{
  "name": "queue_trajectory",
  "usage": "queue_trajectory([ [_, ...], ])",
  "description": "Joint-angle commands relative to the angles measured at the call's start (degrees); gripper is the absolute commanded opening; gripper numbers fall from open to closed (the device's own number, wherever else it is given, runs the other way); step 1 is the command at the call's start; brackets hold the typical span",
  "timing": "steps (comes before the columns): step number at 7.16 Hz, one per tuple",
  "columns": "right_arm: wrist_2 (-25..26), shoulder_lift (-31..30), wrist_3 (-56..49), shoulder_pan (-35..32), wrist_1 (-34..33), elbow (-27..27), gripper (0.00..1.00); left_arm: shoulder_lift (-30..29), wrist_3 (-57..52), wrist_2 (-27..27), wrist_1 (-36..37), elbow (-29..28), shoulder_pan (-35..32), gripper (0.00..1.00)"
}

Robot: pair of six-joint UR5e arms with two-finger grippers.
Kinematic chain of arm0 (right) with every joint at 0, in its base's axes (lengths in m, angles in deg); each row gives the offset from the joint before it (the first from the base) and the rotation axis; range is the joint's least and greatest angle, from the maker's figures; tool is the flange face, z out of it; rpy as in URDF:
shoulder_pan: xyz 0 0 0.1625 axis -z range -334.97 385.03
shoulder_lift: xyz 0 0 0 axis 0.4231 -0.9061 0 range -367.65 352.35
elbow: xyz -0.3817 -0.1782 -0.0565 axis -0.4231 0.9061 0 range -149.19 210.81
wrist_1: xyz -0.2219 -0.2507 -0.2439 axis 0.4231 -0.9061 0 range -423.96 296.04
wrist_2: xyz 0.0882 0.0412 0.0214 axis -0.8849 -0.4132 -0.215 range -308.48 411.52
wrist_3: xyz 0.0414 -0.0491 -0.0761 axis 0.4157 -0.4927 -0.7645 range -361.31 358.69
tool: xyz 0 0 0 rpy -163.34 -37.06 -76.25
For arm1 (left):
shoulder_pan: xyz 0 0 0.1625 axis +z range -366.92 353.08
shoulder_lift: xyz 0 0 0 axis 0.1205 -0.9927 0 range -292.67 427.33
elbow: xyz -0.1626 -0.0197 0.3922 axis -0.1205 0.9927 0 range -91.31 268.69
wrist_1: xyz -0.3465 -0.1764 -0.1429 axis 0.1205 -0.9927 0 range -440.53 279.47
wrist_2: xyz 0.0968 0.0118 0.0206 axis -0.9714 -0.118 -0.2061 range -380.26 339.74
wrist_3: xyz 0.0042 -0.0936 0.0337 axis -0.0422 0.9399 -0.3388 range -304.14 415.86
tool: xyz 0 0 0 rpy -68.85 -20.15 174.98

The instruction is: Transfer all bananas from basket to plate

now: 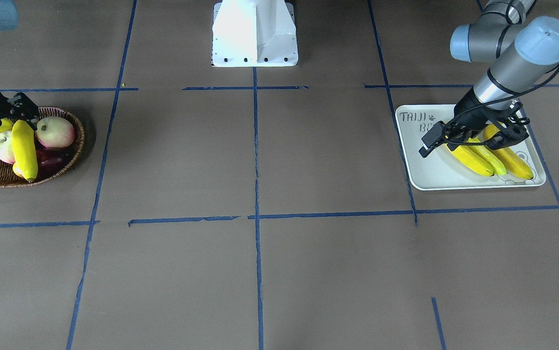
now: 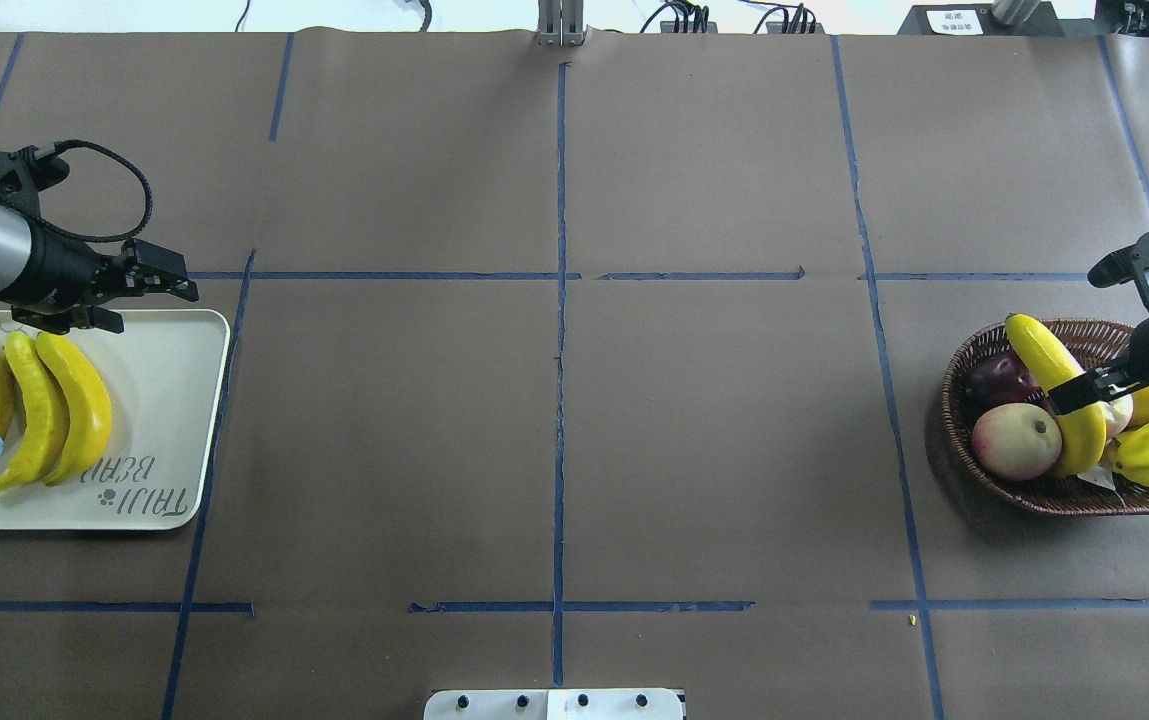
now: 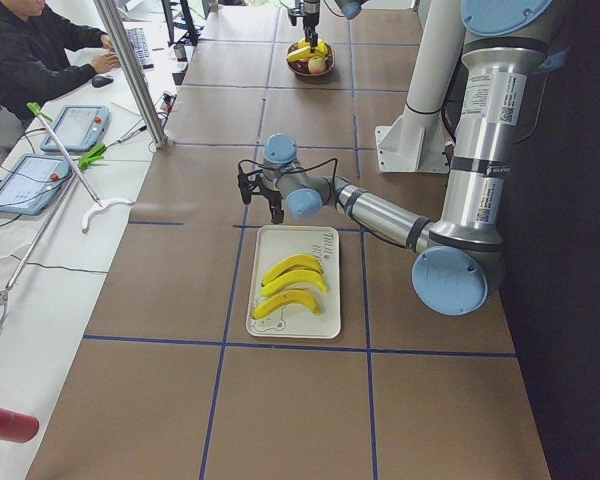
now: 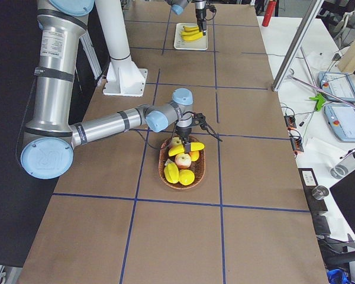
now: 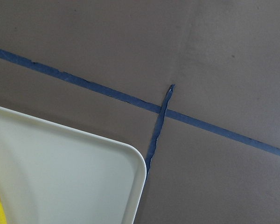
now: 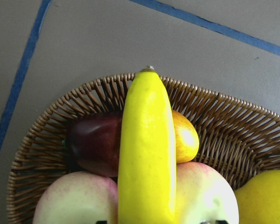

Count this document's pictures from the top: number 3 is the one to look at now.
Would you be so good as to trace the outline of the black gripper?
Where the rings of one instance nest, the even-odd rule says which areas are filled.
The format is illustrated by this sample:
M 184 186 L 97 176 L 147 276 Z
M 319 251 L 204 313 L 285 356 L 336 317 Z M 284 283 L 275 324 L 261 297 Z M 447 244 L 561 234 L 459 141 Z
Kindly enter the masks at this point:
M 254 172 L 254 194 L 263 196 L 269 202 L 269 211 L 272 223 L 284 222 L 282 208 L 283 196 L 276 187 L 276 178 L 271 170 L 260 168 Z
M 315 52 L 318 45 L 318 34 L 315 25 L 319 24 L 320 4 L 320 0 L 300 1 L 300 10 L 305 24 L 305 40 L 309 44 L 311 52 Z

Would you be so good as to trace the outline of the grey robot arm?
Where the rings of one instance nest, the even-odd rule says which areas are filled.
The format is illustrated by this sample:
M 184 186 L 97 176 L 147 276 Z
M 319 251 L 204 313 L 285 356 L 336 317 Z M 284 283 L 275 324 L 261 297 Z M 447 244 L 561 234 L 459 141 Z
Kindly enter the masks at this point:
M 352 20 L 361 12 L 365 0 L 336 0 L 335 3 L 341 14 L 347 20 Z M 320 0 L 300 0 L 296 2 L 294 15 L 302 19 L 304 40 L 311 48 L 316 48 L 318 45 L 316 28 L 320 20 L 320 9 Z
M 298 218 L 333 205 L 385 241 L 413 251 L 412 283 L 420 300 L 443 315 L 480 308 L 504 276 L 502 239 L 496 219 L 510 170 L 528 78 L 560 65 L 552 52 L 571 10 L 568 1 L 434 1 L 403 113 L 376 130 L 378 164 L 384 172 L 448 175 L 441 217 L 430 220 L 405 210 L 342 177 L 313 177 L 297 159 L 294 140 L 271 136 L 264 159 L 240 173 L 244 202 L 268 200 L 271 218 Z M 431 148 L 441 135 L 440 114 L 455 68 L 468 77 L 452 158 Z

